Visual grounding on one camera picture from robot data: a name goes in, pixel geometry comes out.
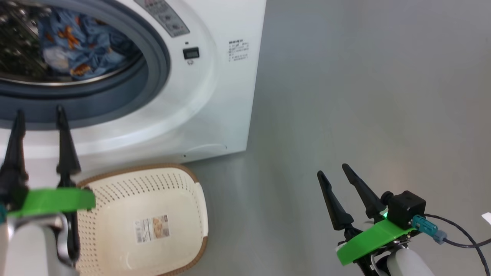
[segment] empty basket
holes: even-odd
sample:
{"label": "empty basket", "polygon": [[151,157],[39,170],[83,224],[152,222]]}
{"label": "empty basket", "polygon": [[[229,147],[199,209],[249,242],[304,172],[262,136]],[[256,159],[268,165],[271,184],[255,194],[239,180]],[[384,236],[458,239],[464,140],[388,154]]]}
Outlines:
{"label": "empty basket", "polygon": [[81,276],[171,276],[198,262],[208,239],[205,197],[194,174],[165,164],[79,183],[96,208],[78,212]]}

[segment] washing machine door opening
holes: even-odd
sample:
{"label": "washing machine door opening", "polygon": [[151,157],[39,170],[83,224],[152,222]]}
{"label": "washing machine door opening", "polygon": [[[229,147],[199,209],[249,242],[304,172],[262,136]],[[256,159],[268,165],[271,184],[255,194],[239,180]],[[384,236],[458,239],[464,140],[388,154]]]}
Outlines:
{"label": "washing machine door opening", "polygon": [[17,110],[30,130],[55,129],[62,105],[73,128],[117,119],[163,88],[161,36],[116,0],[0,0],[0,127]]}

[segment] white washing machine panel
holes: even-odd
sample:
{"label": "white washing machine panel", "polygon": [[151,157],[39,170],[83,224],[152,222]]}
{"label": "white washing machine panel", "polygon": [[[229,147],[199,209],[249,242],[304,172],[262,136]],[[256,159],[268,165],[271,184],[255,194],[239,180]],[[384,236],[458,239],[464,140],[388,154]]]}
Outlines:
{"label": "white washing machine panel", "polygon": [[[190,30],[176,37],[137,2],[118,1],[162,37],[170,73],[163,90],[144,107],[72,130],[82,165],[79,178],[140,163],[183,163],[245,150],[266,0],[167,0]],[[183,49],[193,47],[200,57],[184,59]],[[0,152],[9,134],[0,130]],[[57,185],[58,132],[28,131],[24,151],[29,185]]]}

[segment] cable connector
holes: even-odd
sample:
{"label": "cable connector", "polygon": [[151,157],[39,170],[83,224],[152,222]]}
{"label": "cable connector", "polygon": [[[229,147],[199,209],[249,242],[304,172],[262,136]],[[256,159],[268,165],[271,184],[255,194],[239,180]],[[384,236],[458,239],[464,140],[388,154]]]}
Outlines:
{"label": "cable connector", "polygon": [[425,233],[428,236],[432,237],[435,242],[442,245],[444,244],[444,240],[447,237],[447,233],[438,230],[438,226],[434,223],[431,223],[424,217],[420,215],[416,215],[412,218],[411,226],[418,230],[421,233]]}

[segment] blue cloth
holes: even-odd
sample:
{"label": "blue cloth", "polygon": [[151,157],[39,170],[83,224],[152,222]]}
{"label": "blue cloth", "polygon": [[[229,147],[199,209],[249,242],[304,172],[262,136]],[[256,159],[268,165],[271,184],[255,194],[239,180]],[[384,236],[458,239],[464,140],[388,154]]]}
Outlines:
{"label": "blue cloth", "polygon": [[68,59],[66,72],[85,80],[120,68],[138,47],[122,32],[104,22],[76,11],[54,8],[38,22],[41,52],[61,47]]}

